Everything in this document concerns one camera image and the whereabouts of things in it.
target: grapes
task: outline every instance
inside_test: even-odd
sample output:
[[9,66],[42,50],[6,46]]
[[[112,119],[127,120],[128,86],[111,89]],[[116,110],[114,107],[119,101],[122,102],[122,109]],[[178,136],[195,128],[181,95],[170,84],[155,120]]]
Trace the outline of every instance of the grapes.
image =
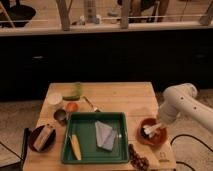
[[129,154],[131,165],[140,171],[147,171],[149,167],[149,161],[146,157],[141,157],[134,149],[132,144],[129,144]]

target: green tray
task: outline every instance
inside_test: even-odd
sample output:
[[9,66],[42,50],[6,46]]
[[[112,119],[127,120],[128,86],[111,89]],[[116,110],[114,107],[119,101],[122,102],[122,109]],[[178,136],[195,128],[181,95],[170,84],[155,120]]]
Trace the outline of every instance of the green tray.
[[[95,122],[101,121],[117,131],[112,151],[99,148],[96,143]],[[76,160],[68,135],[76,134],[82,160]],[[64,164],[127,163],[129,161],[128,137],[124,113],[76,112],[68,121],[61,153]]]

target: red tomato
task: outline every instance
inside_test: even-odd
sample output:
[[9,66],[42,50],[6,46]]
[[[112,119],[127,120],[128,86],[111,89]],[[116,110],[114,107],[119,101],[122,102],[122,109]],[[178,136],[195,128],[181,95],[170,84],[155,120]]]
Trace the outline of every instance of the red tomato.
[[70,112],[77,112],[78,111],[78,105],[77,105],[77,103],[75,103],[75,102],[69,102],[69,103],[67,103],[67,105],[66,105],[66,111],[68,113],[70,113]]

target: napkin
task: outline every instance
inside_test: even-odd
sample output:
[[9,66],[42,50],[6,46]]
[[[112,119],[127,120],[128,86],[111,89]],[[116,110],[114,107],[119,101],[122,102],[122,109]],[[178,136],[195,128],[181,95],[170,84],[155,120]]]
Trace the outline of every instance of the napkin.
[[112,151],[117,131],[100,121],[95,122],[97,146]]

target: cup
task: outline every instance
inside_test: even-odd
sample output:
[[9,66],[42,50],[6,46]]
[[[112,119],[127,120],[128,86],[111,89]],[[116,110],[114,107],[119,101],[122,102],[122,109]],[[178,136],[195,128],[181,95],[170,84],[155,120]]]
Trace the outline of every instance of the cup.
[[63,107],[63,97],[59,92],[49,94],[47,96],[47,102],[55,111]]

